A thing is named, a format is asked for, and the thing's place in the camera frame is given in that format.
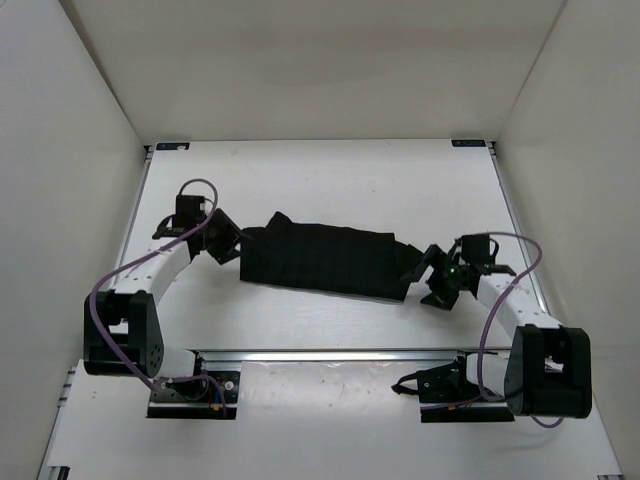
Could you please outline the black pleated skirt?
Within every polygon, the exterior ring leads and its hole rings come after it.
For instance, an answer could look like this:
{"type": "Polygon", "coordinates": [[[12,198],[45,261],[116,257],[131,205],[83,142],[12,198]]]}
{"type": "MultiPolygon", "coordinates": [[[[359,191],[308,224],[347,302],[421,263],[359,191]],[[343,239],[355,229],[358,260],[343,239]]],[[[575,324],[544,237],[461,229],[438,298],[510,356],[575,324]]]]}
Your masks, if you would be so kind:
{"type": "Polygon", "coordinates": [[[295,223],[276,212],[266,226],[243,230],[240,279],[403,301],[421,257],[392,233],[295,223]]]}

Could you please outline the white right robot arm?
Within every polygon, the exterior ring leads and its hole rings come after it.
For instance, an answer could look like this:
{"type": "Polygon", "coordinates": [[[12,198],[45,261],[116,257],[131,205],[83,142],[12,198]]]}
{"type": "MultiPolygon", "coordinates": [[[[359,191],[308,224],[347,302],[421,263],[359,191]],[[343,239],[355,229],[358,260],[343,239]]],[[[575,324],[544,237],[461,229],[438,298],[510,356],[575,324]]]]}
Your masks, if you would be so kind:
{"type": "Polygon", "coordinates": [[[546,313],[509,266],[496,262],[498,243],[488,235],[459,238],[449,251],[431,245],[411,278],[424,272],[425,305],[450,311],[463,291],[489,310],[511,339],[506,354],[487,349],[486,332],[475,352],[448,364],[401,377],[391,389],[417,397],[423,423],[505,423],[529,417],[543,428],[585,419],[592,410],[591,343],[546,313]]]}

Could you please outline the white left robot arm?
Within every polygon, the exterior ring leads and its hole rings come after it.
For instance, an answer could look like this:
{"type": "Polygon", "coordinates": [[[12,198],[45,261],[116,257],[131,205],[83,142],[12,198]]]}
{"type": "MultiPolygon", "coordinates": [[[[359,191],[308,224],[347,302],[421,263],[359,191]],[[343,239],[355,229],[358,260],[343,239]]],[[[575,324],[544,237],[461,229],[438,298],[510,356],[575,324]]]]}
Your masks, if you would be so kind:
{"type": "Polygon", "coordinates": [[[118,269],[111,288],[93,288],[85,300],[83,365],[95,376],[136,376],[152,384],[174,377],[188,398],[208,389],[209,373],[196,354],[164,345],[158,305],[176,280],[202,252],[223,265],[240,256],[241,229],[221,209],[193,217],[163,219],[147,253],[118,269]]]}

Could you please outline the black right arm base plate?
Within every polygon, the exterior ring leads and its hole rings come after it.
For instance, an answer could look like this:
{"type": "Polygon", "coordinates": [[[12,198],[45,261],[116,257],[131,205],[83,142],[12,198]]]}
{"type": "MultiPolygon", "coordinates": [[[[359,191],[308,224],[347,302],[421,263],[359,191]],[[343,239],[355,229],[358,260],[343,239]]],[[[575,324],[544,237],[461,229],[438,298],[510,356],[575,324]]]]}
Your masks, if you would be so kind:
{"type": "Polygon", "coordinates": [[[490,404],[466,379],[466,356],[448,364],[417,370],[391,386],[398,395],[415,396],[422,424],[510,423],[514,415],[502,404],[490,404]]]}

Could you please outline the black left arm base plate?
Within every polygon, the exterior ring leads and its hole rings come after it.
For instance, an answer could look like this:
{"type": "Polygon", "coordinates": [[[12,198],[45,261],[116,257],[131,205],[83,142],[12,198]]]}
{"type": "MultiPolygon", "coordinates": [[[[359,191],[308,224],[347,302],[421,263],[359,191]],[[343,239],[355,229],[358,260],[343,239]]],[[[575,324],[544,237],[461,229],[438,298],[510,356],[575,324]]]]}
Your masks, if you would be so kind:
{"type": "Polygon", "coordinates": [[[196,356],[194,375],[207,378],[177,384],[163,382],[149,395],[146,417],[171,420],[235,420],[241,365],[196,356]]]}

